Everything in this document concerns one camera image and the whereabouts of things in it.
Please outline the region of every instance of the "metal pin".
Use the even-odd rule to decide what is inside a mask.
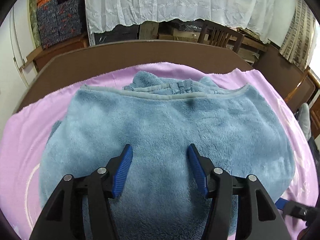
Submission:
[[[257,177],[254,176],[254,175],[249,175],[249,180],[251,180],[251,181],[256,181],[256,180],[257,180]]]
[[[98,172],[99,174],[105,174],[106,171],[107,171],[107,169],[106,169],[105,167],[101,167],[101,168],[99,168],[99,169],[97,170],[97,172]]]
[[[214,168],[214,173],[217,173],[217,174],[221,174],[223,173],[223,170],[221,168]]]
[[[72,179],[72,175],[70,175],[70,174],[64,175],[64,177],[63,177],[64,181],[69,181],[71,179]]]

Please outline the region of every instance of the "pink cloth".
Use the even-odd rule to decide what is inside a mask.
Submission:
[[[41,212],[38,168],[52,125],[64,117],[71,98],[82,84],[121,89],[129,85],[140,70],[182,80],[198,81],[207,75],[225,89],[237,89],[246,83],[253,85],[278,116],[294,152],[295,175],[283,198],[310,206],[316,204],[316,168],[308,143],[290,109],[258,70],[241,72],[235,69],[228,74],[204,74],[188,66],[155,63],[117,70],[73,84],[23,108],[8,120],[0,144],[0,208],[23,240],[29,239]],[[285,222],[292,239],[297,239],[298,233],[305,228],[302,220],[287,217]]]

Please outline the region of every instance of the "beige curtain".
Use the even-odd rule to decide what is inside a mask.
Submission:
[[[307,67],[316,18],[304,0],[297,0],[290,28],[280,49],[280,54],[301,70]]]

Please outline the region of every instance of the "folded garment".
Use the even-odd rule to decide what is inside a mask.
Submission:
[[[121,239],[201,238],[211,201],[193,179],[190,143],[234,176],[257,175],[274,201],[282,195],[294,174],[292,150],[254,87],[216,93],[192,80],[158,81],[143,92],[127,91],[135,89],[131,84],[125,90],[84,86],[76,93],[43,153],[42,206],[65,174],[89,175],[126,143],[133,147],[132,165],[121,197],[110,201]],[[236,199],[232,210],[230,233]]]

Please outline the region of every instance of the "chair backrest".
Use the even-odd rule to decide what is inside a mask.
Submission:
[[[241,43],[244,39],[244,36],[241,33],[220,24],[205,20],[198,38],[198,43],[204,43],[204,37],[208,29],[212,29],[209,45],[225,48],[230,37],[234,36],[237,39],[232,50],[235,53],[238,53]]]

